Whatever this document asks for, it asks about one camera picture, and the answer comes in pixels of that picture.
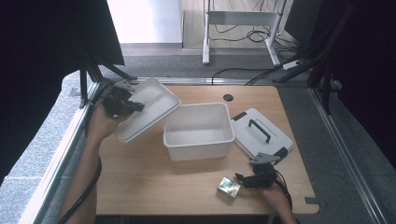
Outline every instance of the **wooden tabletop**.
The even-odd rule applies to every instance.
[[[256,108],[293,141],[287,158],[275,166],[285,177],[296,214],[314,214],[318,205],[299,148],[275,87],[166,86],[183,105],[223,102],[230,117]],[[233,100],[225,102],[224,94]],[[223,158],[171,161],[163,145],[163,122],[130,143],[112,135],[101,146],[102,175],[98,181],[98,215],[246,215],[273,214],[255,189],[241,189],[232,202],[217,193],[226,176],[253,175],[248,156],[232,144]]]

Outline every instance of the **white desk frame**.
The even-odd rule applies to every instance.
[[[207,1],[205,12],[205,39],[203,49],[203,64],[209,64],[209,25],[255,25],[271,26],[271,35],[265,39],[265,45],[270,53],[274,66],[280,66],[274,45],[277,29],[283,16],[286,0],[281,0],[277,12],[242,12],[242,11],[211,11],[210,0]]]

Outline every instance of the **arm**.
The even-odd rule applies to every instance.
[[[283,180],[280,179],[279,175],[276,178],[280,183]],[[288,199],[283,193],[282,189],[273,183],[269,188],[258,188],[258,191],[262,195],[265,201],[267,201],[271,207],[278,213],[283,224],[297,224],[296,218],[291,211]]]
[[[61,208],[60,218],[73,206],[90,185],[99,162],[99,148],[103,139],[110,136],[127,117],[110,118],[103,105],[97,105],[92,112],[86,144],[77,170],[72,178]],[[96,187],[71,216],[67,223],[94,223],[96,216]]]

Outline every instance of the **black handle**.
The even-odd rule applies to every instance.
[[[265,134],[265,136],[267,136],[267,140],[265,140],[265,142],[270,143],[271,135],[266,132],[262,127],[260,127],[260,125],[257,124],[256,121],[254,121],[253,119],[248,122],[248,126],[251,127],[251,124],[254,124],[254,126],[256,126],[263,134]]]

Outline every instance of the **white lid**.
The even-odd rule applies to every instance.
[[[235,116],[231,120],[231,124],[235,132],[235,143],[244,149],[251,158],[260,152],[274,155],[282,147],[288,151],[293,148],[291,139],[255,108],[250,108]],[[266,142],[267,135],[258,126],[269,134],[268,143]]]
[[[131,94],[130,101],[145,107],[141,112],[134,112],[117,127],[114,134],[121,142],[132,141],[181,105],[180,99],[154,77],[136,85]]]

